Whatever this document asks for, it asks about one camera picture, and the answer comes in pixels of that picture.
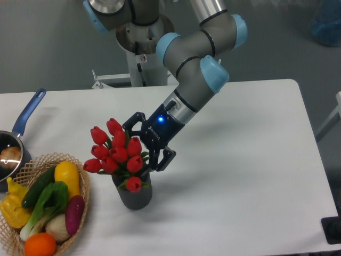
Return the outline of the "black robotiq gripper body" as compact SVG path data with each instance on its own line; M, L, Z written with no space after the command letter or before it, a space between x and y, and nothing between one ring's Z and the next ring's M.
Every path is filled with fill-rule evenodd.
M168 143L184 128L184 124L170 115L169 110L175 103L161 104L155 112L142 122L140 139L148 150L164 149Z

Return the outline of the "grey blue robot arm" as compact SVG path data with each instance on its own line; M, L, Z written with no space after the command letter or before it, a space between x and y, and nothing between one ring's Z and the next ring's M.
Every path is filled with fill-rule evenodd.
M155 54L178 81L177 88L146 118L135 113L123 128L138 136L149 151L141 174L163 171L175 157L168 143L229 80L216 55L247 39L243 18L229 14L223 1L191 1L200 30L182 37L174 32L158 1L84 1L97 30L115 30L122 48L138 55Z

